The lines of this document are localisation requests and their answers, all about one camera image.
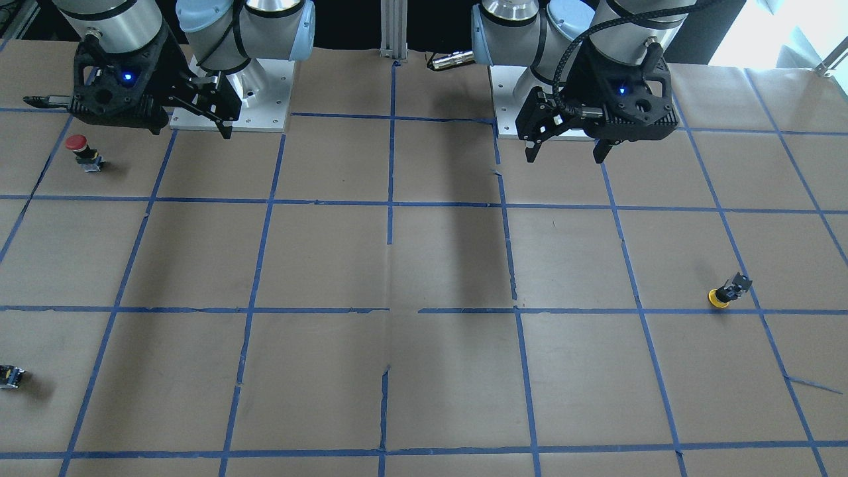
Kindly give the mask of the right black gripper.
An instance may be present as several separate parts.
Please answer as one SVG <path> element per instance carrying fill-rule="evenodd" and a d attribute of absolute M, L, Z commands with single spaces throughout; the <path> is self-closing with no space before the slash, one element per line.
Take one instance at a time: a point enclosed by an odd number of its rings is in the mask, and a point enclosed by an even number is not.
<path fill-rule="evenodd" d="M 103 37 L 85 34 L 74 58 L 70 96 L 28 95 L 37 109 L 67 109 L 93 126 L 142 128 L 158 135 L 168 124 L 166 107 L 212 121 L 225 140 L 233 135 L 242 97 L 224 73 L 200 76 L 188 66 L 168 25 L 134 52 L 106 52 Z"/>

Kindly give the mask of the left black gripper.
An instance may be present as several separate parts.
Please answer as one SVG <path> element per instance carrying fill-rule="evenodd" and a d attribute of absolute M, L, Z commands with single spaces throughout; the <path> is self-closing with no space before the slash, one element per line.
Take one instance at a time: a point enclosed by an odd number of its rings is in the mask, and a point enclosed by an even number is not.
<path fill-rule="evenodd" d="M 594 162 L 602 165 L 619 141 L 662 140 L 679 125 L 672 103 L 670 72 L 659 42 L 645 46 L 636 64 L 606 58 L 586 40 L 555 96 L 534 87 L 521 106 L 515 126 L 525 141 L 528 163 L 536 161 L 544 141 L 570 129 L 596 139 Z"/>

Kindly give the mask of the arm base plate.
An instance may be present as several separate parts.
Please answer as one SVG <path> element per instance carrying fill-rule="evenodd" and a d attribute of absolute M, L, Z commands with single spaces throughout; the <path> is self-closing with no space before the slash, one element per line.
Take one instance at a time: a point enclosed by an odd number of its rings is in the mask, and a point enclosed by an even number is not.
<path fill-rule="evenodd" d="M 284 133 L 296 66 L 293 61 L 255 58 L 241 72 L 229 75 L 242 107 L 239 118 L 225 126 L 234 133 Z"/>
<path fill-rule="evenodd" d="M 549 93 L 551 86 L 539 81 L 524 66 L 490 66 L 490 81 L 499 136 L 518 140 L 515 122 L 528 93 L 536 85 Z"/>

